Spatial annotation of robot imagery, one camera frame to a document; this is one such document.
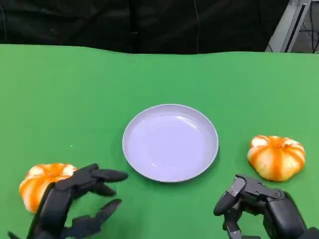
decorative pumpkin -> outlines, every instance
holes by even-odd
[[[71,164],[52,163],[33,166],[21,182],[19,191],[26,209],[35,213],[46,187],[62,179],[73,175],[77,170]]]
[[[259,135],[250,143],[248,161],[261,177],[286,181],[304,167],[306,154],[293,139]]]

black backdrop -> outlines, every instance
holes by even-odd
[[[0,43],[131,53],[264,51],[288,2],[0,0]]]

metal stand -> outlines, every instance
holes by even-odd
[[[269,41],[273,52],[290,52],[304,18],[310,7],[311,0],[291,0]]]

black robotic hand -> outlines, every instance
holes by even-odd
[[[26,239],[81,239],[98,233],[101,225],[115,212],[121,200],[115,199],[107,203],[92,218],[88,215],[74,218],[72,227],[67,228],[64,224],[73,200],[88,192],[114,196],[116,192],[104,183],[123,181],[127,177],[124,172],[99,169],[97,164],[91,164],[75,171],[70,178],[51,183],[42,197]],[[11,239],[18,239],[11,232],[8,232],[8,235]]]
[[[242,212],[264,215],[263,225],[271,239],[319,239],[319,231],[307,226],[291,196],[270,189],[260,180],[236,174],[230,188],[220,198],[214,215],[224,215],[223,229],[230,239],[259,239],[242,236],[237,221]]]

green table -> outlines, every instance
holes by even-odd
[[[95,239],[227,238],[215,203],[236,172],[258,177],[247,162],[257,134],[304,144],[304,170],[285,183],[308,226],[319,226],[319,57],[223,53],[130,55],[79,47],[0,46],[1,238],[26,236],[32,215],[18,186],[38,163],[68,162],[127,171],[114,184],[123,203]],[[151,181],[126,162],[123,131],[140,111],[165,103],[198,109],[214,123],[219,156],[201,176],[180,184]],[[88,194],[70,219],[109,199]],[[267,238],[262,216],[244,215],[245,235]]]

